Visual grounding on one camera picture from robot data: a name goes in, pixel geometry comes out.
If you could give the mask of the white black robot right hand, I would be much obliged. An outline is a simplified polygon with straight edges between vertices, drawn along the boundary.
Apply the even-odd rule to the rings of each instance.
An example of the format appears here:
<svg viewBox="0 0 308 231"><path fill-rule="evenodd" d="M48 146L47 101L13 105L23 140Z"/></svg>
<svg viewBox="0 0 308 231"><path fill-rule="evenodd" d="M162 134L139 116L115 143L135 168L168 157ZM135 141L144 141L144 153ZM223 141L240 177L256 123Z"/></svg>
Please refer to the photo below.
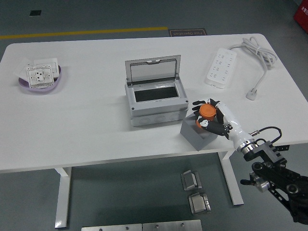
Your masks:
<svg viewBox="0 0 308 231"><path fill-rule="evenodd" d="M198 127L226 137L233 142L237 151L251 149L257 144L252 135L245 132L231 110L222 102L207 99L192 103L195 122Z"/></svg>

